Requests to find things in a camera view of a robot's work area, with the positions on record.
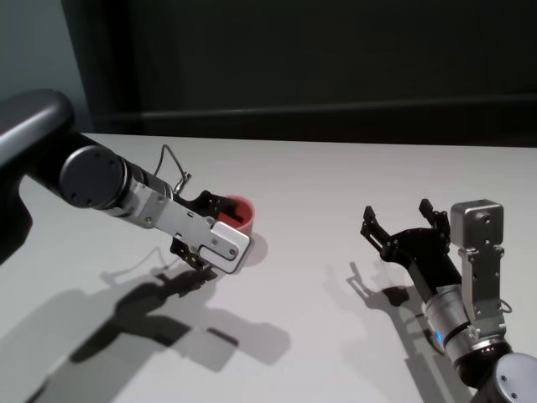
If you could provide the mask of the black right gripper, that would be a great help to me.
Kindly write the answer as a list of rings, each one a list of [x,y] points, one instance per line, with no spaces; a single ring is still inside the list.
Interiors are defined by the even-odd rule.
[[[461,284],[461,275],[448,256],[451,226],[446,211],[436,211],[424,198],[419,211],[432,228],[413,228],[394,235],[378,223],[375,211],[366,206],[360,234],[382,260],[403,266],[420,295],[436,295],[438,288]]]

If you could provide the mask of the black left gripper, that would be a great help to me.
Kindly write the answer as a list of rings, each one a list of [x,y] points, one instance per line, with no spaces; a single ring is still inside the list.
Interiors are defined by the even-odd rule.
[[[220,220],[220,216],[226,216],[237,222],[246,222],[247,217],[239,211],[239,202],[229,196],[212,195],[209,191],[203,191],[197,198],[187,200],[178,196],[178,203],[202,216],[211,216]],[[189,247],[178,239],[174,239],[170,245],[170,252],[187,263],[202,280],[214,280],[216,273],[212,267]]]

